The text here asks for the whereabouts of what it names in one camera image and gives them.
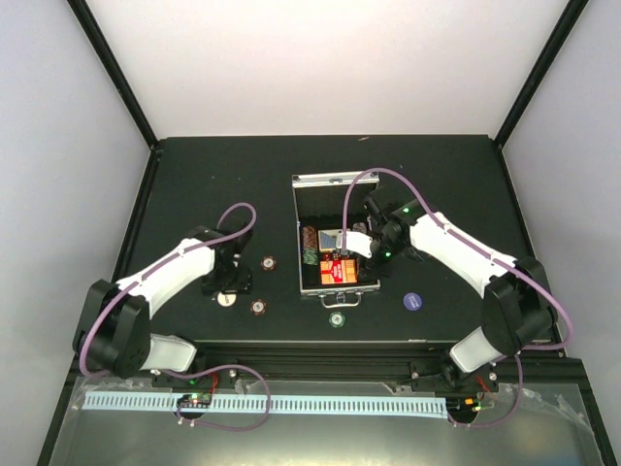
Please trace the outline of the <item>red orange card deck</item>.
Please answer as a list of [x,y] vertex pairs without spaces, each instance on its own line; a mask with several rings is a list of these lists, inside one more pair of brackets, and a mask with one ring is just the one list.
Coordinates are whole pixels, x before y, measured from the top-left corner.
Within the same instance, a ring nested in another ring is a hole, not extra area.
[[354,259],[321,261],[320,282],[322,285],[357,283],[356,261]]

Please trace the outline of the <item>blue gold card deck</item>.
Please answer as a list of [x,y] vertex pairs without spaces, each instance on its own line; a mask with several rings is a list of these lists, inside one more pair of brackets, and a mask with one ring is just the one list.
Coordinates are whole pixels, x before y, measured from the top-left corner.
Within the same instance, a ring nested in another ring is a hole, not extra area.
[[331,252],[341,248],[342,231],[340,229],[323,229],[317,232],[318,250]]

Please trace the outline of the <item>aluminium poker case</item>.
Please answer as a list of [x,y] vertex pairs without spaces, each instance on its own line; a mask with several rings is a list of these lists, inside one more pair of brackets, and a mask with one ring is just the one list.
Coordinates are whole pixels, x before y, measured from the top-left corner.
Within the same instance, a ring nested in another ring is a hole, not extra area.
[[360,278],[361,252],[371,221],[364,201],[378,186],[376,174],[340,172],[294,175],[291,179],[297,227],[300,293],[330,310],[361,304],[378,279]]

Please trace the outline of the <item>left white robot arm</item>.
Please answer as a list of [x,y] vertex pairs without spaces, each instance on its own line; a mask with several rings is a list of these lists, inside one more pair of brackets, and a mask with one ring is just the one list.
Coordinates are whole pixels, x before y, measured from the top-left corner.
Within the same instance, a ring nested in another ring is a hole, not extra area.
[[197,229],[145,269],[116,282],[100,280],[86,293],[73,349],[83,375],[128,379],[142,371],[174,372],[187,387],[208,376],[207,361],[195,344],[151,330],[161,308],[198,279],[225,292],[239,270],[238,256],[252,227],[225,235]]

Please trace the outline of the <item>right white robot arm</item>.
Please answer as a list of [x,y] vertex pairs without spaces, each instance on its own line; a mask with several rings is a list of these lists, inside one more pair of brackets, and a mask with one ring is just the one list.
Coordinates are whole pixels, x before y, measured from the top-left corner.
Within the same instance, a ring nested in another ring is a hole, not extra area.
[[443,384],[462,391],[481,367],[515,356],[557,323],[543,265],[531,256],[516,259],[484,245],[442,213],[425,213],[421,203],[382,206],[376,193],[364,201],[371,232],[358,251],[358,275],[376,278],[405,250],[425,253],[455,273],[482,300],[480,324],[442,359]]

